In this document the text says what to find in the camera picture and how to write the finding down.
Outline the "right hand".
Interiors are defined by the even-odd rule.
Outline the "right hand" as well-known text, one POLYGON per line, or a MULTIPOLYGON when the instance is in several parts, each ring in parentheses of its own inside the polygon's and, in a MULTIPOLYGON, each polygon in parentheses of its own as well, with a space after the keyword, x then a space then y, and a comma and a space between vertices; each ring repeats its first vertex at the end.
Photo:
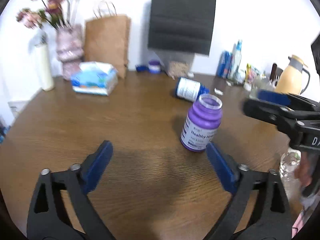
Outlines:
POLYGON ((299 166, 295 169, 295 178, 299 180, 302 187, 307 187, 312 182, 313 159, 306 153, 301 153, 299 166))

